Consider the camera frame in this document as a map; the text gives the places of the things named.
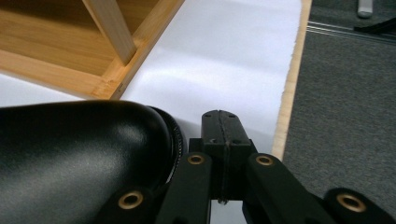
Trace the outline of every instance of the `gray carpet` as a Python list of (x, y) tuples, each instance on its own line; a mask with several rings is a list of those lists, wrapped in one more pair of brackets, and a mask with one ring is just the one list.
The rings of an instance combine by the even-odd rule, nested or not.
[(313, 0), (311, 21), (345, 27), (368, 26), (396, 17), (395, 0), (374, 0), (373, 16), (360, 19), (357, 16), (358, 0)]
[(319, 197), (354, 189), (396, 218), (396, 45), (307, 33), (284, 162)]

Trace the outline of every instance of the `white surface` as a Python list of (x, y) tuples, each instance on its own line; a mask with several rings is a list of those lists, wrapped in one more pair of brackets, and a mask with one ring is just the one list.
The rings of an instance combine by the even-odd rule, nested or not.
[[(121, 99), (167, 111), (188, 138), (202, 114), (227, 110), (268, 153), (300, 12), (300, 0), (186, 0)], [(0, 106), (80, 99), (2, 75), (0, 95)], [(212, 223), (245, 222), (240, 203), (212, 206)]]

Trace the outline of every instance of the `black leather shoe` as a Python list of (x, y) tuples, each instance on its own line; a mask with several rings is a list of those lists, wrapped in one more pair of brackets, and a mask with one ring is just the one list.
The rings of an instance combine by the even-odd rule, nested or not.
[(155, 190), (186, 149), (165, 112), (120, 101), (0, 109), (0, 223), (91, 223), (125, 186)]

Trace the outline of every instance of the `wooden furniture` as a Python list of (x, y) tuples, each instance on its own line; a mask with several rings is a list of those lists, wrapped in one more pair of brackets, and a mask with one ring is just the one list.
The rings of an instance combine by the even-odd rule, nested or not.
[(4, 0), (0, 70), (119, 98), (183, 0)]

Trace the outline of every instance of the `wooden leg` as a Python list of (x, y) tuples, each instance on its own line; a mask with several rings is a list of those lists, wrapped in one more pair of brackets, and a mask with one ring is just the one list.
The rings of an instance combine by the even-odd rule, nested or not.
[(108, 39), (123, 64), (136, 53), (126, 22), (116, 0), (82, 0), (99, 30)]

